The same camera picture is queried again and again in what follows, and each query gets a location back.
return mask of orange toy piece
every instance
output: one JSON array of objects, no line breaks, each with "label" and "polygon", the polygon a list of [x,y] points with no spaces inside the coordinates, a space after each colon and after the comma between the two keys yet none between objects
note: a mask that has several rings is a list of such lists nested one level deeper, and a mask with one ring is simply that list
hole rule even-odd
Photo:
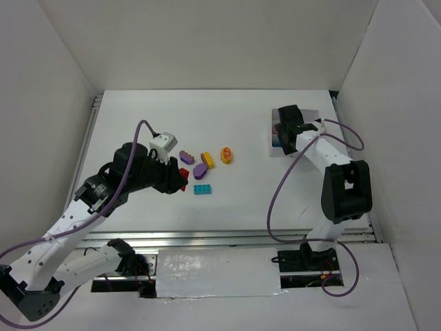
[{"label": "orange toy piece", "polygon": [[213,161],[211,155],[209,154],[209,152],[201,153],[201,159],[202,159],[202,162],[205,163],[205,165],[207,166],[207,169],[214,168],[214,161]]},{"label": "orange toy piece", "polygon": [[230,150],[228,147],[224,147],[222,149],[222,152],[220,152],[220,160],[225,164],[230,164],[233,159],[233,153],[232,150]]}]

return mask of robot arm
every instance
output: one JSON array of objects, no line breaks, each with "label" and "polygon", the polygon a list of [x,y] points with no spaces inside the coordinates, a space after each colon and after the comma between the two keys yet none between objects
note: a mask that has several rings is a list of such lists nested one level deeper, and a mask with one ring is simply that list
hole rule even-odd
[{"label": "robot arm", "polygon": [[[323,219],[307,235],[307,239],[336,240],[354,219],[372,209],[369,166],[365,161],[354,161],[335,149],[322,135],[325,127],[320,120],[305,123],[297,106],[278,109],[280,124],[276,126],[278,138],[285,154],[304,150],[315,138],[318,140],[305,152],[305,156],[323,175],[321,195]],[[325,252],[334,243],[312,241],[312,252]]]},{"label": "robot arm", "polygon": [[104,211],[122,181],[130,157],[132,143],[124,144],[115,152],[113,162],[105,164],[76,191],[67,210],[46,232],[46,242],[31,247],[13,264],[0,265],[1,290],[29,321],[43,318],[64,294],[95,276],[109,271],[133,275],[135,268],[146,266],[142,255],[135,254],[121,239],[109,241],[98,252],[86,257],[63,262],[85,235],[127,202],[129,193],[153,187],[161,193],[172,194],[187,185],[177,160],[168,159],[168,152],[176,144],[175,137],[168,133],[157,134],[150,141],[150,152],[138,143],[127,181],[116,203],[93,223],[57,238],[57,234],[80,228]]}]

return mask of wire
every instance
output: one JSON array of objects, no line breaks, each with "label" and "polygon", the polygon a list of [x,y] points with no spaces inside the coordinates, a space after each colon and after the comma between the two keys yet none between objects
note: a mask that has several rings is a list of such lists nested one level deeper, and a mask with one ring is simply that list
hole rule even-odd
[{"label": "wire", "polygon": [[329,274],[332,274],[332,272],[334,271],[334,266],[328,260],[325,260],[325,263],[327,263],[331,267],[331,272]]},{"label": "wire", "polygon": [[298,267],[298,265],[301,263],[301,260],[292,260],[292,259],[282,259],[279,260],[279,257],[273,257],[271,259],[272,263],[283,263],[284,265],[290,265],[292,268]]},{"label": "wire", "polygon": [[153,280],[152,280],[152,278],[150,277],[149,273],[148,273],[147,271],[145,271],[145,269],[143,268],[143,266],[142,266],[141,264],[138,263],[138,265],[139,265],[139,268],[140,268],[142,271],[144,271],[145,275],[146,275],[147,278],[149,279],[149,283],[153,283]]},{"label": "wire", "polygon": [[[127,181],[127,178],[129,177],[130,168],[132,167],[133,158],[134,158],[135,151],[136,151],[136,145],[138,143],[139,132],[141,131],[141,127],[143,126],[143,124],[145,124],[149,128],[153,137],[158,136],[158,134],[155,131],[153,131],[153,128],[146,120],[143,119],[138,123],[138,125],[136,126],[134,137],[133,137],[132,149],[130,150],[130,156],[129,156],[129,160],[127,161],[127,165],[124,170],[123,178],[121,179],[121,182],[119,183],[118,188],[116,189],[113,197],[109,200],[108,204],[99,213],[95,214],[89,221],[85,222],[83,225],[80,225],[77,228],[72,229],[72,230],[68,230],[65,232],[54,234],[52,236],[53,238],[58,239],[58,238],[73,234],[75,232],[81,231],[82,229],[88,227],[90,224],[94,223],[97,219],[102,217],[115,204],[122,189],[124,188],[124,185],[125,185],[125,182]],[[4,258],[4,256],[7,255],[8,253],[13,252],[14,250],[18,250],[19,248],[26,247],[28,245],[36,245],[36,244],[40,244],[40,243],[45,243],[45,242],[46,242],[45,238],[38,238],[38,239],[29,240],[29,241],[24,241],[23,243],[18,243],[16,245],[11,246],[8,249],[4,250],[2,253],[0,253],[0,259]],[[66,307],[66,305],[69,303],[69,301],[75,295],[77,290],[78,290],[78,288],[76,288],[72,292],[72,294],[69,296],[68,300],[66,300],[66,302],[60,307],[60,309],[57,312],[55,312],[49,319],[45,320],[44,322],[40,322],[40,323],[34,324],[34,325],[19,325],[19,324],[15,324],[15,323],[7,320],[2,314],[0,314],[0,321],[2,321],[3,323],[5,323],[6,325],[8,325],[12,328],[17,328],[17,329],[39,328],[40,326],[43,326],[43,325],[49,323],[56,316],[58,316],[58,314]]]},{"label": "wire", "polygon": [[[83,254],[83,256],[85,256],[85,253],[87,253],[89,249],[94,250],[95,252],[98,252],[98,250],[97,250],[95,247],[87,247],[87,248],[84,250],[84,254]],[[110,291],[110,292],[113,292],[112,284],[110,283],[110,280],[109,280],[109,278],[107,277],[107,275],[106,275],[106,274],[102,274],[101,276],[104,277],[105,282],[107,283],[107,287],[109,288],[109,291]]]},{"label": "wire", "polygon": [[310,149],[310,147],[311,147],[313,144],[315,144],[315,142],[317,142],[317,140],[319,140],[320,137],[330,137],[330,138],[332,138],[332,139],[335,139],[336,141],[339,141],[340,143],[342,143],[343,145],[347,146],[348,148],[352,148],[352,149],[354,149],[354,150],[364,150],[364,148],[365,148],[365,143],[364,143],[364,141],[362,140],[362,138],[360,137],[360,135],[359,135],[354,129],[350,128],[349,126],[346,126],[345,124],[339,123],[339,122],[337,122],[337,121],[333,121],[333,120],[331,120],[331,119],[321,119],[321,120],[318,120],[318,121],[319,121],[319,122],[320,122],[320,121],[327,121],[327,122],[334,123],[334,124],[337,124],[337,125],[339,125],[339,126],[341,126],[341,127],[343,127],[343,128],[348,129],[349,131],[351,131],[352,133],[354,133],[355,136],[358,138],[358,140],[359,140],[360,143],[361,143],[361,147],[352,146],[352,145],[348,144],[346,141],[344,141],[344,140],[338,138],[337,136],[335,136],[335,135],[333,135],[333,134],[329,134],[329,133],[327,133],[327,132],[320,133],[318,136],[316,136],[314,139],[312,139],[312,140],[311,140],[311,141],[305,146],[305,148],[303,148],[303,149],[298,153],[297,157],[294,159],[293,163],[289,166],[288,170],[287,170],[286,173],[283,175],[282,180],[280,181],[280,183],[278,184],[278,186],[277,186],[277,188],[276,188],[276,191],[274,192],[274,195],[273,195],[273,197],[272,197],[272,199],[271,199],[271,202],[269,203],[269,207],[268,207],[268,214],[267,214],[267,231],[268,231],[269,236],[270,236],[273,240],[278,241],[279,243],[290,243],[290,244],[294,244],[294,245],[296,245],[296,244],[302,244],[302,243],[310,243],[310,242],[314,242],[314,241],[323,241],[323,242],[328,242],[328,243],[334,243],[334,242],[336,242],[336,243],[338,243],[339,245],[341,245],[341,246],[342,246],[342,247],[343,247],[343,248],[349,253],[349,256],[352,258],[353,263],[354,263],[354,265],[355,265],[355,267],[356,267],[356,278],[355,278],[355,281],[354,281],[353,285],[348,289],[348,291],[346,291],[346,292],[344,292],[344,293],[342,293],[342,294],[334,294],[334,293],[330,293],[328,290],[325,289],[325,284],[326,284],[326,282],[327,282],[330,278],[339,277],[338,274],[333,274],[333,275],[331,275],[331,276],[329,276],[329,277],[323,279],[323,281],[322,281],[322,289],[323,289],[323,291],[324,291],[326,294],[330,295],[331,297],[345,297],[345,296],[347,296],[348,294],[351,294],[351,293],[353,292],[353,290],[355,290],[355,288],[356,288],[356,286],[357,286],[357,284],[358,284],[358,281],[359,281],[359,279],[360,279],[360,268],[358,267],[358,262],[357,262],[355,256],[352,254],[351,250],[350,250],[350,249],[349,249],[344,243],[342,243],[341,241],[338,241],[338,240],[335,240],[335,241],[334,241],[333,239],[327,239],[327,238],[313,238],[313,239],[307,239],[307,238],[305,237],[305,238],[303,238],[303,239],[287,240],[287,239],[281,239],[281,238],[276,237],[276,236],[274,235],[274,233],[271,231],[271,214],[272,214],[272,211],[273,211],[274,204],[275,204],[275,202],[276,202],[277,196],[278,196],[278,194],[280,193],[280,190],[282,189],[283,184],[286,182],[286,180],[287,180],[289,174],[290,174],[291,171],[294,169],[294,167],[296,166],[296,164],[300,161],[300,159],[302,158],[302,156],[305,155],[306,151],[308,151],[308,149]]},{"label": "wire", "polygon": [[340,123],[340,122],[334,121],[333,119],[322,119],[322,121],[324,121],[324,122],[330,122],[330,123],[333,123],[333,124],[337,124],[337,125],[340,126],[341,128],[345,128],[346,130],[352,132],[353,135],[357,137],[358,141],[359,141],[360,144],[361,144],[361,147],[356,147],[356,146],[350,145],[350,144],[348,144],[346,141],[344,141],[344,140],[338,138],[337,136],[333,136],[333,135],[331,135],[331,134],[329,134],[329,133],[327,133],[327,132],[324,134],[325,136],[328,136],[328,137],[334,138],[336,141],[341,142],[343,145],[345,145],[345,146],[351,148],[352,150],[357,150],[357,151],[359,151],[359,152],[362,151],[362,150],[364,150],[364,148],[365,148],[365,142],[363,141],[362,137],[361,137],[361,136],[360,136],[360,135],[359,135],[359,134],[358,134],[353,128],[351,128],[350,126],[347,126],[346,124],[343,124],[343,123]]}]

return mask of lego brick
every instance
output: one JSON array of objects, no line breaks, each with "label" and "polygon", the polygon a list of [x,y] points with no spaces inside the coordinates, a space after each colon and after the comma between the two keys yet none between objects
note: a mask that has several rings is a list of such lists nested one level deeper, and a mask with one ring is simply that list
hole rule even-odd
[{"label": "lego brick", "polygon": [[207,166],[204,163],[198,164],[193,168],[193,177],[195,179],[202,179],[207,173]]},{"label": "lego brick", "polygon": [[[181,169],[179,169],[179,172],[181,173],[181,175],[182,175],[185,179],[188,179],[188,175],[189,175],[190,171],[188,171],[187,169],[181,168]],[[181,188],[181,190],[182,190],[183,192],[185,192],[185,188],[186,188],[186,187],[187,187],[187,186],[184,185],[184,186]]]},{"label": "lego brick", "polygon": [[232,150],[230,150],[228,147],[224,147],[222,149],[222,152],[220,152],[220,160],[225,164],[230,164],[233,159],[233,153]]},{"label": "lego brick", "polygon": [[188,164],[189,166],[194,163],[194,157],[184,150],[181,150],[179,152],[179,159],[181,159],[183,163]]},{"label": "lego brick", "polygon": [[195,185],[193,187],[193,193],[195,195],[211,194],[212,193],[212,186],[210,184],[207,184],[207,185]]},{"label": "lego brick", "polygon": [[202,162],[207,166],[208,169],[214,168],[214,161],[213,161],[211,155],[209,154],[209,152],[201,153],[201,159],[202,159]]}]

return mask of purple lego brick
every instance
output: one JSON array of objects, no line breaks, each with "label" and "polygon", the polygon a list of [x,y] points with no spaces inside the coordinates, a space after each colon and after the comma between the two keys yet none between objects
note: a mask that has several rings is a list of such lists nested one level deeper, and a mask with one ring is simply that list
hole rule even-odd
[{"label": "purple lego brick", "polygon": [[193,169],[193,176],[195,179],[202,179],[207,173],[207,166],[204,163],[198,164]]},{"label": "purple lego brick", "polygon": [[184,150],[181,150],[179,152],[179,159],[181,159],[183,163],[188,165],[192,165],[194,163],[194,157]]}]

